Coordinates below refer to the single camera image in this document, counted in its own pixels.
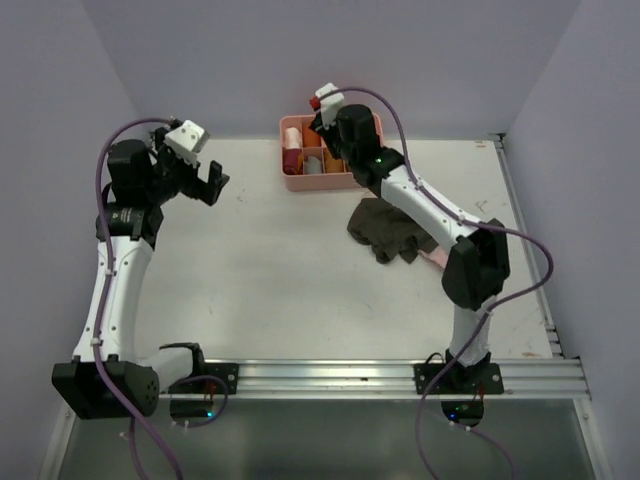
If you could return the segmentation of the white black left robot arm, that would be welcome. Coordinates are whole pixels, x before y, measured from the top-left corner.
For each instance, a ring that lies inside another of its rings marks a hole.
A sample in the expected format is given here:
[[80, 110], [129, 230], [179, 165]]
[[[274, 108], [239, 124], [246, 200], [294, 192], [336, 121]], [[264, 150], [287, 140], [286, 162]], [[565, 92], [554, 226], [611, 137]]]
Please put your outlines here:
[[71, 360], [52, 371], [54, 388], [83, 420], [148, 417], [170, 387], [193, 393], [207, 383], [198, 343], [167, 343], [142, 358], [134, 336], [163, 205], [183, 195], [212, 206], [229, 181], [217, 162], [200, 178], [198, 156], [208, 139], [193, 121], [173, 120], [150, 141], [115, 138], [102, 155], [99, 170], [110, 180], [98, 187], [98, 269], [89, 314]]

